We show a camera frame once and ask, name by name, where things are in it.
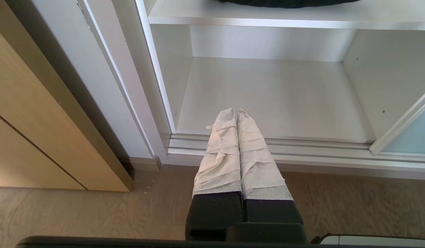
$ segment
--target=wooden floor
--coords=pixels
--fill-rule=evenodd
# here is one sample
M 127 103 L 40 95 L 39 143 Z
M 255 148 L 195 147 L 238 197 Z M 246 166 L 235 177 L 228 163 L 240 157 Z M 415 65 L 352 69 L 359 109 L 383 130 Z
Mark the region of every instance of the wooden floor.
M 33 235 L 184 239 L 198 167 L 137 172 L 131 193 L 0 188 L 0 248 Z M 283 173 L 309 239 L 425 238 L 425 181 Z

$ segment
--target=white cabinet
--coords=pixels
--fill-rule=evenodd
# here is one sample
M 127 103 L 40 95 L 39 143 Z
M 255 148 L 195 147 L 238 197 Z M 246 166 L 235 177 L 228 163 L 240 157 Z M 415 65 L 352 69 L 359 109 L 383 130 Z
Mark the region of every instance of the white cabinet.
M 144 64 L 154 69 L 140 81 L 148 103 L 161 99 L 150 108 L 155 121 L 166 116 L 169 163 L 198 163 L 205 126 L 234 107 L 255 119 L 278 163 L 296 165 L 284 169 L 425 179 L 425 154 L 380 154 L 425 110 L 425 0 L 113 3 L 139 77 Z

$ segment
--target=baseboard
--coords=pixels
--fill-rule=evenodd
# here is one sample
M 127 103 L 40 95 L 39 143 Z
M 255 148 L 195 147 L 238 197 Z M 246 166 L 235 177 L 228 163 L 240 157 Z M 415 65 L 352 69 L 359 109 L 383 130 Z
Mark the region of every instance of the baseboard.
M 159 172 L 162 166 L 159 157 L 157 156 L 154 156 L 153 158 L 125 157 L 120 158 L 119 160 L 123 164 L 131 165 L 135 171 Z

